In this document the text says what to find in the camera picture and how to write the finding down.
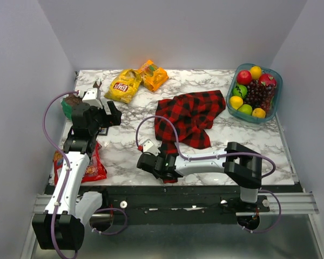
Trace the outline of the red black plaid shirt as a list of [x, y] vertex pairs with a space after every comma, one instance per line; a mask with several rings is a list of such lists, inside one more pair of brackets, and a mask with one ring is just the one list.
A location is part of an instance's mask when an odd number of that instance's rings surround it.
[[161, 155], [173, 162], [178, 154], [176, 141], [195, 149], [211, 146], [206, 133], [226, 108], [221, 91], [194, 92], [158, 101], [154, 130], [161, 141]]

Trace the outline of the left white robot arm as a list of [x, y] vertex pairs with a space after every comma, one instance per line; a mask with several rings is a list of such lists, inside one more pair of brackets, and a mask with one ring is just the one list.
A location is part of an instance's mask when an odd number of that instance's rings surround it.
[[99, 192], [87, 192], [80, 201], [80, 184], [102, 129], [121, 124], [122, 113], [112, 101], [103, 107], [80, 103], [72, 108], [72, 126], [62, 149], [63, 165], [53, 195], [42, 213], [33, 216], [32, 227], [44, 250], [78, 251], [84, 240], [85, 225], [94, 212], [108, 209], [109, 200]]

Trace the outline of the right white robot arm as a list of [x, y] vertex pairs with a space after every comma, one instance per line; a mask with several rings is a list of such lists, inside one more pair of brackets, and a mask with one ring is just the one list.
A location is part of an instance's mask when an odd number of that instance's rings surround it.
[[261, 188], [262, 161], [268, 158], [237, 143], [207, 154], [161, 154], [155, 146], [143, 150], [137, 168], [151, 173], [164, 183], [175, 183], [191, 174], [223, 173], [240, 187], [238, 206], [250, 211], [257, 205]]

